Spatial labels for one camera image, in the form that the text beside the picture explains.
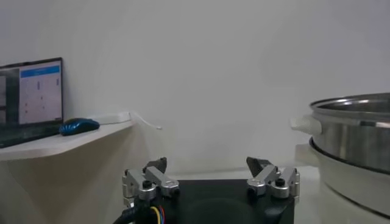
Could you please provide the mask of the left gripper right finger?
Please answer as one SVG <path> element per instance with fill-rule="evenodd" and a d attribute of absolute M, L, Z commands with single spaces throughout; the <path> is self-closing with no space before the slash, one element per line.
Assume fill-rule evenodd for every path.
<path fill-rule="evenodd" d="M 266 159 L 246 158 L 252 178 L 247 180 L 248 191 L 256 197 L 269 190 L 277 199 L 298 198 L 300 195 L 300 173 L 295 167 L 280 169 Z"/>

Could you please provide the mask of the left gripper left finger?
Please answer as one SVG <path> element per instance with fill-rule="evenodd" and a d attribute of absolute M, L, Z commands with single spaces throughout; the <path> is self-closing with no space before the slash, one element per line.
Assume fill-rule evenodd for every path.
<path fill-rule="evenodd" d="M 162 157 L 149 161 L 141 170 L 126 169 L 122 176 L 123 198 L 152 201 L 158 191 L 162 197 L 176 198 L 180 194 L 180 184 L 165 175 L 167 163 L 167 158 Z"/>

